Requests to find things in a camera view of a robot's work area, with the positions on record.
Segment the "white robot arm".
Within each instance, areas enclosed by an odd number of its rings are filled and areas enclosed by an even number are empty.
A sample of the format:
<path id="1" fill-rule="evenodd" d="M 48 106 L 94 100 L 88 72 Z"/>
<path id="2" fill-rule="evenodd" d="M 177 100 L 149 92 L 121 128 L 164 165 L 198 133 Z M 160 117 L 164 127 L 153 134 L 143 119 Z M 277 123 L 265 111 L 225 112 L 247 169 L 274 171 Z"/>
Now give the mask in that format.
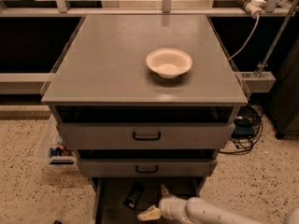
<path id="1" fill-rule="evenodd" d="M 263 224 L 254 219 L 221 209 L 199 197 L 184 200 L 161 185 L 162 199 L 158 206 L 151 206 L 140 213 L 140 221 L 158 220 L 161 217 L 180 224 Z"/>

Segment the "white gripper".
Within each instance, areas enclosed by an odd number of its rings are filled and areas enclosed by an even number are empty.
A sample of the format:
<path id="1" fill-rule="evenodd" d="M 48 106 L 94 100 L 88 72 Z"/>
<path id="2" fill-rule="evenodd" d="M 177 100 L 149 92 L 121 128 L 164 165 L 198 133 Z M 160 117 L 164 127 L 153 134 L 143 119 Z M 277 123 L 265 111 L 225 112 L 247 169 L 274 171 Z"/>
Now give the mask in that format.
<path id="1" fill-rule="evenodd" d="M 189 222 L 189 217 L 186 211 L 187 201 L 178 197 L 170 197 L 171 194 L 167 187 L 161 185 L 162 199 L 159 202 L 159 208 L 152 205 L 147 210 L 137 215 L 140 221 L 157 220 L 161 216 L 166 219 L 176 220 L 179 222 Z"/>

